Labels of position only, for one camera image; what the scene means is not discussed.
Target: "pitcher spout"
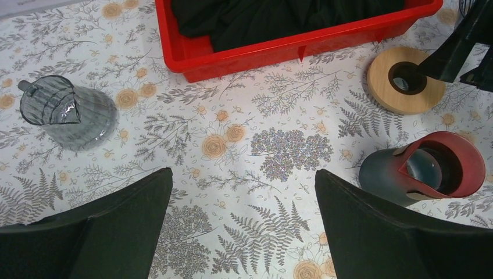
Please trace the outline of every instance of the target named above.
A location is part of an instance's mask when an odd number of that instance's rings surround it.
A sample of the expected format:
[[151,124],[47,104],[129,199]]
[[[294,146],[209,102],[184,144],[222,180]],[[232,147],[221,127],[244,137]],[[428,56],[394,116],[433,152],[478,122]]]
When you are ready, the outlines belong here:
[[20,100],[20,113],[28,123],[36,126],[79,124],[74,86],[61,76],[47,76],[30,83],[19,82],[24,92]]

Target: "fern print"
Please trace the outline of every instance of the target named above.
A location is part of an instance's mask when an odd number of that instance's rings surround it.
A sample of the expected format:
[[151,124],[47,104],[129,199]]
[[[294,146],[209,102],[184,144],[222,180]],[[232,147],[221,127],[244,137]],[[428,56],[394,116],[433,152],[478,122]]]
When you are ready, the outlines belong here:
[[[159,167],[145,169],[142,161],[132,160],[127,164],[121,164],[113,168],[113,171],[105,170],[102,166],[93,164],[84,168],[82,177],[85,178],[85,187],[74,187],[66,192],[68,204],[76,208],[88,202],[94,201],[105,195],[122,189],[138,178],[155,172]],[[175,192],[175,199],[185,196],[182,192]]]
[[264,72],[265,71],[263,69],[252,69],[229,75],[226,78],[229,83],[223,90],[223,92],[221,92],[221,94],[219,95],[219,99],[221,99],[226,91],[230,91],[235,88],[245,88],[246,86],[241,82],[241,80],[255,80],[255,74],[262,74]]
[[484,115],[488,118],[487,121],[493,118],[493,103],[486,108]]
[[30,224],[40,219],[45,209],[55,210],[55,199],[63,200],[62,191],[58,188],[56,174],[48,181],[40,169],[40,179],[35,183],[32,179],[14,176],[22,186],[0,186],[0,227],[12,224]]
[[448,84],[445,95],[434,108],[436,114],[444,112],[459,112],[463,109],[468,101],[477,101],[484,92],[472,85],[462,83]]
[[[265,76],[265,84],[269,85],[270,94],[257,94],[252,100],[264,117],[276,114],[286,115],[296,107],[298,101],[309,101],[316,94],[333,98],[339,90],[341,80],[337,73],[324,73],[318,66],[312,66],[307,71],[295,73],[295,78],[286,77],[280,73]],[[321,85],[320,80],[327,80]]]
[[315,54],[310,58],[310,65],[318,65],[320,63],[328,64],[334,60],[345,60],[356,56],[356,51],[364,48],[363,46],[355,46],[350,48],[343,48],[337,51],[325,52],[321,54]]
[[229,187],[233,191],[238,191],[239,188],[248,187],[247,194],[251,194],[259,189],[276,190],[281,191],[261,180],[260,176],[254,171],[246,170],[241,176],[237,171],[229,170],[229,176],[223,178],[221,176],[209,176],[208,179],[202,178],[197,182],[197,187],[201,190],[205,190],[209,187],[216,186],[217,189],[222,190]]
[[[41,133],[36,136],[37,138],[44,138],[45,134]],[[16,170],[18,173],[26,174],[28,170],[30,170],[34,163],[40,162],[42,166],[46,165],[51,157],[54,155],[55,159],[60,161],[63,159],[63,153],[65,149],[63,149],[60,145],[55,143],[51,138],[49,139],[53,146],[51,148],[40,148],[36,149],[36,151],[30,152],[29,159],[22,159],[19,164],[16,166]]]
[[147,145],[139,148],[135,153],[136,158],[144,161],[154,161],[156,148],[163,148],[166,154],[175,159],[175,164],[182,165],[184,156],[187,154],[187,142],[192,140],[188,125],[195,117],[184,118],[183,116],[171,115],[169,117],[158,113],[147,117],[144,129],[147,135],[140,135],[136,146]]
[[55,63],[54,66],[43,66],[41,69],[36,70],[29,74],[29,77],[38,79],[51,74],[62,76],[64,74],[74,74],[81,71],[86,66],[87,60],[76,61],[75,59],[68,58]]
[[355,135],[363,137],[363,132],[370,137],[372,135],[379,137],[381,128],[383,128],[385,133],[390,136],[392,123],[399,131],[402,131],[402,115],[386,110],[380,106],[375,99],[367,96],[363,92],[349,90],[349,93],[356,101],[352,101],[348,98],[344,99],[344,102],[353,110],[353,112],[341,108],[342,114],[346,119],[340,119],[342,123],[339,125],[340,138],[349,135],[351,137],[354,137]]
[[195,205],[168,208],[152,261],[150,278],[173,270],[175,276],[192,279],[196,273],[209,269],[210,250],[199,242],[212,232],[209,216]]
[[284,132],[271,128],[253,136],[252,156],[266,157],[260,170],[270,181],[285,182],[294,168],[316,170],[320,159],[330,162],[334,151],[329,143],[328,138],[319,134],[305,138],[299,130]]
[[481,215],[474,215],[474,218],[471,219],[471,224],[480,228],[490,228],[493,229],[493,219],[486,218]]
[[20,142],[20,137],[33,135],[32,130],[32,128],[21,126],[13,127],[10,131],[0,131],[0,149],[14,147]]
[[476,210],[481,212],[490,211],[493,208],[493,185],[485,185],[480,191],[465,199],[469,200],[469,202],[456,201],[449,203],[449,209],[445,212],[447,219],[457,218],[459,215],[469,217]]
[[219,93],[219,86],[207,87],[204,83],[188,84],[184,89],[175,88],[168,93],[161,93],[158,96],[159,101],[164,103],[172,103],[179,99],[180,102],[189,105],[195,100],[200,99],[202,101],[214,97]]
[[261,220],[249,217],[239,217],[231,213],[231,218],[239,226],[232,228],[224,225],[232,241],[218,235],[224,251],[216,250],[217,257],[213,258],[212,273],[231,271],[239,274],[240,265],[247,274],[251,270],[256,274],[261,258],[267,273],[273,261],[284,266],[286,250],[294,239],[303,242],[301,231],[310,231],[308,222],[301,218],[298,209],[292,202],[291,213],[275,196],[278,213],[272,213],[268,208],[249,205],[261,216]]

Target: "leaf print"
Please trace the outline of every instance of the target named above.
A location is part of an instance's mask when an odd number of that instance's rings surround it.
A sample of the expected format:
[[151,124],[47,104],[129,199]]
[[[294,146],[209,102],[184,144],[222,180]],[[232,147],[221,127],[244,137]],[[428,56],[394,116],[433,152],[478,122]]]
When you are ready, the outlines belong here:
[[150,278],[158,278],[159,273],[166,274],[168,269],[172,269],[175,276],[185,279],[206,272],[209,269],[210,250],[199,242],[199,238],[213,230],[209,216],[197,205],[168,208]]
[[477,210],[487,212],[493,208],[493,185],[485,185],[481,191],[466,198],[470,202],[462,203],[461,201],[451,202],[448,210],[445,212],[446,218],[457,218],[461,216],[469,217]]
[[95,17],[93,15],[93,13],[99,11],[99,4],[94,1],[84,1],[79,5],[72,5],[67,8],[72,11],[74,15],[77,15],[73,18],[76,23],[76,37],[87,35],[87,33],[92,30],[104,30],[104,28],[99,25],[100,17]]
[[363,48],[363,46],[355,46],[350,48],[343,48],[337,51],[325,52],[321,54],[315,54],[310,58],[310,65],[318,65],[320,63],[330,63],[334,60],[345,60],[356,56],[356,51]]
[[153,42],[158,42],[161,46],[161,36],[157,28],[151,28],[150,36],[147,37],[147,42],[152,44]]
[[486,115],[488,120],[493,118],[493,103],[486,108],[484,115]]
[[171,197],[168,202],[168,206],[173,205],[176,201],[182,200],[185,196],[188,196],[185,190],[178,190],[177,188],[173,188],[171,191]]
[[349,167],[347,169],[355,169],[357,167],[361,167],[361,164],[363,164],[363,161],[366,159],[366,154],[364,150],[361,150],[358,159],[353,163],[352,167]]
[[93,164],[84,168],[82,177],[85,178],[85,187],[74,187],[66,192],[68,204],[76,208],[102,196],[109,195],[122,189],[136,178],[153,173],[159,167],[152,169],[142,168],[142,162],[134,160],[128,164],[121,164],[113,168],[113,172],[105,170],[102,166]]
[[428,20],[420,19],[412,27],[414,30],[416,41],[420,45],[425,45],[432,40],[436,40],[437,37],[447,37],[448,34],[443,34],[441,29],[438,27],[438,23],[431,24]]
[[209,176],[209,179],[202,178],[197,182],[197,187],[201,190],[205,190],[211,186],[216,186],[219,190],[230,187],[231,190],[236,192],[239,187],[249,185],[247,194],[251,194],[259,189],[276,190],[281,193],[276,187],[262,182],[260,176],[254,171],[246,170],[241,176],[237,171],[229,170],[228,174],[229,176],[227,178],[221,176]]
[[480,96],[481,91],[474,86],[462,83],[448,84],[444,97],[433,110],[436,114],[458,112],[465,107],[468,100],[477,100]]
[[70,54],[75,48],[80,47],[83,44],[96,44],[93,41],[75,41],[74,39],[68,36],[61,36],[58,38],[56,43],[51,42],[43,42],[43,51],[40,52],[30,52],[24,55],[25,60],[18,60],[14,63],[13,69],[16,71],[22,70],[29,60],[34,59],[36,63],[40,63],[40,61],[47,56],[48,59],[52,60],[59,51],[64,51],[65,57]]
[[17,42],[25,39],[26,36],[24,34],[9,34],[7,37],[0,37],[0,51],[12,49]]
[[156,10],[156,3],[150,3],[149,5],[139,7],[139,12],[144,12],[146,14],[154,13],[155,10]]
[[164,57],[148,57],[152,59],[151,69],[161,79],[161,83],[169,79],[169,70],[165,65]]
[[383,128],[388,136],[390,136],[390,128],[392,121],[395,127],[402,131],[402,115],[390,112],[380,106],[378,102],[362,92],[355,92],[349,90],[356,101],[351,101],[348,98],[344,99],[344,102],[354,112],[350,112],[344,108],[341,108],[342,114],[346,119],[340,119],[341,125],[339,125],[339,137],[354,137],[359,135],[363,137],[363,131],[370,137],[374,134],[380,136],[380,128],[383,124]]
[[[312,66],[307,71],[295,73],[295,78],[285,77],[280,73],[265,76],[265,84],[269,85],[270,94],[257,94],[252,100],[264,117],[285,115],[289,113],[298,101],[309,101],[315,94],[331,98],[339,90],[340,79],[337,73],[326,74],[321,67]],[[319,89],[319,80],[331,77],[327,87]]]
[[137,67],[140,64],[140,61],[149,54],[149,52],[152,49],[150,49],[146,54],[144,55],[138,55],[138,56],[129,56],[126,55],[125,58],[127,59],[126,63],[120,63],[120,62],[113,62],[113,65],[110,66],[105,66],[103,67],[103,72],[102,73],[97,73],[94,71],[91,71],[87,74],[86,78],[88,80],[95,80],[96,78],[99,80],[102,80],[103,78],[107,78],[109,75],[114,75],[114,77],[120,77],[124,71],[126,70],[129,73],[132,73],[134,71],[137,71]]
[[25,135],[33,135],[30,127],[13,127],[10,131],[0,131],[0,149],[13,147],[19,143],[19,138]]
[[5,69],[0,69],[0,78],[6,76],[8,74],[12,74],[12,72],[11,71],[7,71]]
[[199,98],[204,101],[214,97],[219,93],[218,87],[218,85],[207,87],[204,83],[187,84],[184,89],[175,88],[168,93],[161,93],[161,96],[158,96],[158,100],[163,101],[164,103],[172,103],[177,98],[180,98],[180,102],[189,105]]
[[27,171],[34,166],[34,163],[40,162],[42,166],[47,164],[52,155],[55,155],[56,160],[63,159],[63,153],[65,149],[63,149],[60,145],[53,142],[50,138],[49,141],[53,144],[52,148],[47,149],[37,149],[36,151],[30,152],[29,159],[22,159],[19,164],[16,166],[16,170],[18,173],[26,174]]
[[240,73],[234,73],[229,75],[226,79],[229,81],[229,84],[226,86],[226,88],[221,92],[221,95],[219,95],[219,99],[223,96],[223,94],[226,91],[233,90],[235,88],[245,88],[245,84],[241,82],[241,80],[255,80],[255,74],[262,74],[265,71],[263,69],[252,69],[252,70],[247,70],[243,71]]
[[81,71],[85,66],[86,60],[79,62],[72,58],[68,58],[66,60],[58,61],[54,66],[43,66],[41,69],[30,73],[29,77],[38,79],[51,74],[59,76],[74,74]]
[[271,128],[255,134],[251,145],[252,156],[266,157],[260,170],[270,181],[287,181],[295,167],[298,170],[302,167],[316,170],[320,159],[329,162],[330,155],[334,153],[328,138],[319,134],[305,138],[299,130],[284,132]]
[[145,25],[143,23],[139,24],[135,29],[130,29],[128,38],[123,45],[128,45],[131,42],[135,42],[137,40],[137,36],[142,34],[143,31],[145,31]]
[[221,235],[217,236],[224,251],[216,250],[217,257],[213,258],[214,264],[212,265],[213,274],[222,271],[226,273],[233,271],[239,274],[240,265],[248,274],[248,263],[256,274],[262,255],[267,273],[270,272],[274,257],[280,266],[284,266],[289,245],[295,238],[303,242],[301,230],[310,231],[310,228],[308,222],[299,215],[294,202],[292,202],[291,214],[289,214],[279,198],[275,196],[275,199],[278,213],[271,213],[268,208],[249,205],[259,213],[261,220],[230,214],[240,228],[235,229],[224,225],[232,242]]
[[476,227],[481,227],[481,228],[493,228],[493,219],[492,218],[488,218],[486,219],[486,217],[483,217],[481,215],[474,215],[474,218],[471,219],[471,223],[472,225],[476,226]]
[[144,158],[144,161],[154,161],[156,148],[163,148],[166,154],[175,159],[175,164],[182,165],[187,154],[187,142],[192,140],[188,125],[195,116],[185,119],[183,116],[171,115],[169,117],[159,113],[147,117],[144,129],[147,135],[140,135],[136,146],[148,145],[137,150],[136,158]]
[[62,191],[56,183],[56,176],[48,182],[43,170],[40,169],[39,183],[33,180],[14,176],[22,186],[0,186],[0,226],[12,224],[30,224],[37,221],[45,209],[55,210],[55,198],[63,200]]

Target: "orange flower print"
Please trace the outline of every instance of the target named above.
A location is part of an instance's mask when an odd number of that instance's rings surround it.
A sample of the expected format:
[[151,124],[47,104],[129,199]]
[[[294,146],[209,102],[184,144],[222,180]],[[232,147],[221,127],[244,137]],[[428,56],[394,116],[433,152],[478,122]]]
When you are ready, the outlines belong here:
[[114,155],[113,150],[107,150],[106,148],[103,148],[105,151],[105,158],[110,158],[111,155]]
[[245,132],[242,125],[233,125],[226,131],[226,137],[228,141],[237,142],[240,141]]
[[140,95],[142,97],[150,98],[156,94],[156,91],[158,89],[156,88],[156,85],[154,83],[146,83],[142,85],[142,88],[140,89]]
[[194,106],[194,113],[198,114],[201,116],[202,119],[205,119],[205,116],[207,114],[207,110],[205,109],[204,106]]
[[199,177],[199,175],[200,175],[200,170],[199,170],[199,169],[195,169],[195,168],[191,167],[191,168],[190,168],[190,170],[189,170],[189,173],[190,173],[190,175],[191,175],[193,178],[197,178],[197,177]]
[[318,122],[317,124],[314,124],[313,125],[313,128],[312,128],[312,131],[313,130],[318,130],[319,132],[321,132],[322,134],[327,134],[327,128],[325,127],[325,124],[323,123],[323,121],[320,121]]
[[328,259],[326,262],[322,264],[320,267],[320,270],[323,274],[329,276],[329,277],[336,277],[337,275],[335,274],[335,267],[334,267],[334,261],[332,259]]
[[222,157],[226,152],[226,141],[223,137],[211,135],[204,140],[202,152],[210,159]]
[[493,183],[493,170],[488,176],[486,176],[486,181],[488,181],[489,183]]
[[327,112],[327,111],[325,110],[325,108],[319,108],[318,106],[315,106],[314,108],[316,108],[316,109],[317,109],[317,114],[318,114],[318,115],[323,115],[323,114],[324,114],[324,112]]
[[320,266],[311,260],[299,262],[293,271],[293,279],[321,279]]
[[339,160],[351,160],[353,158],[353,154],[351,153],[351,151],[347,150],[347,149],[343,149],[341,150],[341,157],[339,158]]
[[146,68],[140,68],[137,70],[137,74],[135,75],[138,78],[143,78],[147,76],[147,69]]
[[123,3],[123,7],[125,9],[135,9],[138,7],[138,0],[126,0],[124,3]]
[[228,112],[227,112],[227,111],[225,111],[225,110],[220,110],[220,111],[217,113],[217,119],[218,119],[220,122],[225,121],[226,119],[228,119]]
[[319,244],[320,245],[327,245],[327,234],[325,232],[321,233],[319,236]]
[[26,145],[26,144],[21,144],[21,145],[17,148],[17,150],[18,150],[18,151],[24,151],[24,150],[26,150],[26,147],[27,147],[27,145]]
[[10,109],[15,103],[14,95],[7,94],[0,96],[0,109]]
[[239,107],[239,106],[233,106],[233,109],[234,109],[233,113],[234,113],[234,112],[237,112],[237,113],[244,113],[244,112],[243,112],[243,110],[241,109],[241,107]]
[[197,108],[197,111],[201,114],[201,115],[204,115],[207,113],[207,111],[205,110],[205,107],[204,106],[199,106]]
[[11,86],[12,86],[12,79],[11,78],[7,78],[7,79],[3,80],[3,82],[2,82],[3,88],[7,88],[7,87],[11,87]]
[[110,63],[110,64],[114,64],[116,62],[116,59],[118,59],[118,55],[110,55],[110,57],[108,58],[108,61],[106,61],[106,62]]
[[348,73],[348,75],[347,75],[348,79],[352,79],[356,76],[353,71],[352,72],[347,71],[346,73]]
[[124,89],[116,95],[115,104],[123,110],[131,109],[137,104],[137,92],[133,89]]
[[454,26],[457,22],[457,11],[453,9],[441,9],[437,13],[438,20],[446,25]]
[[122,14],[122,6],[118,3],[109,3],[103,7],[101,12],[104,18],[115,19]]
[[481,120],[481,116],[479,115],[478,112],[475,112],[475,111],[472,110],[472,111],[469,112],[469,114],[471,115],[471,118],[469,120],[471,120],[471,119],[474,119],[474,120],[477,120],[477,121]]
[[4,163],[4,162],[0,162],[0,171],[4,171],[6,170],[9,166],[9,163]]
[[105,43],[110,45],[113,43],[113,36],[111,36],[110,34],[106,35],[105,36]]
[[476,141],[476,136],[472,132],[460,130],[459,132],[457,132],[457,134],[459,134],[461,137],[465,138],[472,144],[474,144],[474,142]]
[[442,116],[442,124],[444,124],[445,126],[450,126],[452,125],[453,123],[455,123],[455,118],[453,117],[452,114],[450,113],[446,113]]
[[60,183],[64,183],[65,181],[67,181],[67,179],[68,175],[65,172],[61,172],[60,174],[58,174],[58,180],[60,180]]

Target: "table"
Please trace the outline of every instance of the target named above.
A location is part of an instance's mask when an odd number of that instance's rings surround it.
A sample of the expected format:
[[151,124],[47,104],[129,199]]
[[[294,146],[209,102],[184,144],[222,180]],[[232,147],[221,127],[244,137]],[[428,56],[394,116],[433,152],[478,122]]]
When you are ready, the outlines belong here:
[[[166,68],[152,0],[83,2],[3,20],[0,226],[31,223],[171,167],[174,190],[150,278],[331,278],[315,170],[329,169],[357,185],[362,160],[375,150],[452,131],[483,154],[484,187],[467,199],[410,208],[493,228],[491,94],[449,84],[432,111],[401,116],[363,90],[365,70],[378,53],[397,45],[437,49],[453,30],[455,10],[456,2],[446,1],[437,15],[379,44],[195,84]],[[475,48],[463,72],[485,50]],[[74,154],[20,118],[16,84],[47,74],[115,100],[120,120],[108,142]],[[281,96],[289,101],[280,102]],[[269,145],[274,139],[285,145]],[[299,151],[310,152],[295,156]],[[260,235],[243,243],[242,220],[265,222],[264,210],[290,220],[276,230],[298,228],[300,239]],[[272,238],[281,252],[254,245]],[[245,251],[245,266],[227,245]]]

